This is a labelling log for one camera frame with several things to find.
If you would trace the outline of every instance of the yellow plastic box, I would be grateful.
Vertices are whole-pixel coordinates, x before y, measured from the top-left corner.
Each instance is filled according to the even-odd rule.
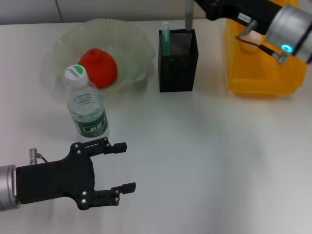
[[[279,5],[290,3],[297,6],[295,0],[273,0]],[[236,94],[287,95],[294,93],[303,83],[307,64],[289,56],[280,66],[276,59],[261,50],[246,52],[235,36],[245,26],[227,19],[225,26],[225,57],[228,89]],[[281,53],[281,50],[264,42],[265,46]]]

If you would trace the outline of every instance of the white table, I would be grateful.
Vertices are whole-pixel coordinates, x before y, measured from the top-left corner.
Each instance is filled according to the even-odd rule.
[[[135,22],[158,50],[160,21]],[[79,141],[50,72],[54,43],[75,23],[0,26],[0,164],[48,161]],[[172,28],[183,28],[173,21]],[[117,207],[80,211],[70,198],[0,213],[1,234],[311,234],[312,81],[285,99],[229,95],[219,23],[195,20],[194,90],[147,84],[105,100],[110,141],[128,151],[93,158],[96,189],[136,182]]]

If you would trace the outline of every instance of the black mesh pen holder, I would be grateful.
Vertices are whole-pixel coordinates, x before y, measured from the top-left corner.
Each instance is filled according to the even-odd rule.
[[[158,75],[161,92],[192,91],[198,59],[195,30],[170,30],[170,55],[162,55],[159,31]]]

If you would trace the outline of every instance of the water bottle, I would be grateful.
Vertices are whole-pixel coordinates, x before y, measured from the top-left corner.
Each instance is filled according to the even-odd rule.
[[[84,67],[69,66],[65,70],[68,84],[67,108],[78,132],[83,137],[98,137],[108,127],[107,118],[96,86],[89,81]]]

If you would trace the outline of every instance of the bottle label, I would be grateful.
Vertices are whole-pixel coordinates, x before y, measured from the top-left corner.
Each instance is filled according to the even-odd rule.
[[[78,132],[83,137],[97,137],[99,135],[102,135],[106,131],[108,126],[105,111],[103,112],[101,117],[99,117],[95,121],[83,123],[74,120],[74,122]]]

